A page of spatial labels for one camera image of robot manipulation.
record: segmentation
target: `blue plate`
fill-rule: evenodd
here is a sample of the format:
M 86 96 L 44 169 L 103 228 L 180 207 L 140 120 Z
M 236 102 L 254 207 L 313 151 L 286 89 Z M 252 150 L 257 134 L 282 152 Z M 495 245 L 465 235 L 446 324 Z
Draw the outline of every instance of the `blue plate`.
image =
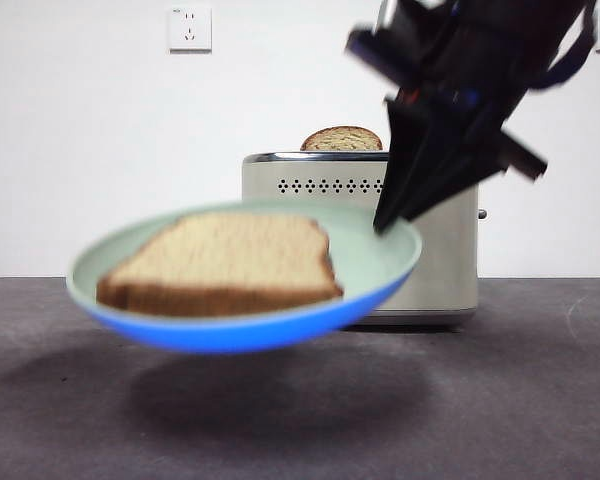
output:
M 98 279 L 177 218 L 210 211 L 291 213 L 314 218 L 329 235 L 341 299 L 301 308 L 230 317 L 143 315 L 96 302 Z M 104 325 L 141 343 L 181 352 L 237 353 L 282 347 L 354 323 L 389 298 L 420 256 L 418 231 L 398 220 L 375 234 L 373 211 L 332 202 L 255 200 L 163 215 L 104 238 L 78 257 L 67 287 L 74 301 Z

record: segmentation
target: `toaster base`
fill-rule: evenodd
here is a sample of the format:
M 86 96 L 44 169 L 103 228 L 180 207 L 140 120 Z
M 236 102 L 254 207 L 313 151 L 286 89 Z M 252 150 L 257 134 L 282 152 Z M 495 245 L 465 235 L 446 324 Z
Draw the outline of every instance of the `toaster base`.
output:
M 470 320 L 475 308 L 459 310 L 375 310 L 358 325 L 459 325 Z

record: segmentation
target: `bread in toaster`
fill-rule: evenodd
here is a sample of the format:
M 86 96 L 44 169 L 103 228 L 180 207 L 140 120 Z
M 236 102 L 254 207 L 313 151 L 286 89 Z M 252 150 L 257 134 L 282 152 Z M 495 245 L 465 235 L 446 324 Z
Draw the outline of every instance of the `bread in toaster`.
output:
M 216 212 L 163 229 L 97 284 L 96 299 L 138 313 L 223 316 L 342 296 L 327 234 L 290 214 Z
M 366 128 L 339 126 L 310 135 L 300 150 L 382 150 L 382 141 Z

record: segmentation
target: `toaster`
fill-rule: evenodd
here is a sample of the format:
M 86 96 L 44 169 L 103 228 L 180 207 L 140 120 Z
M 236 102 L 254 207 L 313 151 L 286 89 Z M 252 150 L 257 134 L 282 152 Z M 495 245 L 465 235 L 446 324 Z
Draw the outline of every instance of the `toaster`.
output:
M 387 160 L 388 152 L 368 151 L 250 155 L 242 164 L 242 198 L 324 199 L 375 209 Z M 361 324 L 454 325 L 471 318 L 478 302 L 477 201 L 473 187 L 413 222 L 423 239 L 418 264 Z

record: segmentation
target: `gray table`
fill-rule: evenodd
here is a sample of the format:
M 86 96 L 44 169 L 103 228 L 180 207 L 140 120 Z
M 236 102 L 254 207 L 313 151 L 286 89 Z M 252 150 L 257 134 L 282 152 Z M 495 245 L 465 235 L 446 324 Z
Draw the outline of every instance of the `gray table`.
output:
M 455 332 L 203 357 L 0 279 L 0 480 L 600 479 L 600 279 L 480 292 Z

